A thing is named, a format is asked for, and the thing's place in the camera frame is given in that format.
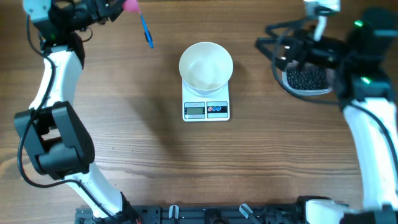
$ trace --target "white digital scale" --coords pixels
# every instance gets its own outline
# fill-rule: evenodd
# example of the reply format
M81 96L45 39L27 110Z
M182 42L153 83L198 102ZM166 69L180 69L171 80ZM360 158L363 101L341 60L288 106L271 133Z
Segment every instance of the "white digital scale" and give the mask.
M201 95L182 81L182 119L184 121L227 121L229 118L228 83L219 90Z

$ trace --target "container of black beans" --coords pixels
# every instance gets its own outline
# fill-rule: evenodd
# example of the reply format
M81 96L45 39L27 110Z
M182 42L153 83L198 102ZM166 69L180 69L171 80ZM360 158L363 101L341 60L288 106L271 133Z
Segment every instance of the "container of black beans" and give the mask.
M325 69L306 66L300 71L295 67L296 63L292 63L282 72L282 81L288 89L302 96L322 95L332 91Z

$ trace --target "scale control panel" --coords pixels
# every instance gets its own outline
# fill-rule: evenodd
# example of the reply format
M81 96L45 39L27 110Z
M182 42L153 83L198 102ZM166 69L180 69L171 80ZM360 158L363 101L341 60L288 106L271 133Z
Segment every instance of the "scale control panel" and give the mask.
M184 103L184 121L227 121L229 105L221 102L186 102Z

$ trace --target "wooden tabletop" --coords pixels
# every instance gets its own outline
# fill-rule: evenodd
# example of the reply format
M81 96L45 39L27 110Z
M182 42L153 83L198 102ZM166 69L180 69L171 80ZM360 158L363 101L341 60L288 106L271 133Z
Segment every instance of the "wooden tabletop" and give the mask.
M343 39L375 4L397 9L394 0L343 0L325 35ZM286 94L254 47L267 24L303 17L301 0L150 0L141 9L155 48L136 14L93 26L74 104L96 163L133 205L260 205L323 195L361 207L356 151L339 109ZM35 189L18 173L12 120L34 99L44 66L27 44L21 2L2 1L0 16L0 223L71 223L85 204L71 188ZM228 122L182 120L178 61L203 41L222 45L234 61ZM396 46L384 64L390 74L398 72ZM23 161L35 181L52 181L35 173L25 152Z

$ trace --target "green light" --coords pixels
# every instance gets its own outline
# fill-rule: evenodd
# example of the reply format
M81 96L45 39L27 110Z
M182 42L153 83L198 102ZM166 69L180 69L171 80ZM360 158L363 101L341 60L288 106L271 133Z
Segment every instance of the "green light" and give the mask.
M354 22L356 27L362 27L363 26L363 22L361 20L357 20Z
M365 82L366 84L370 84L372 81L366 77L361 77L362 82Z

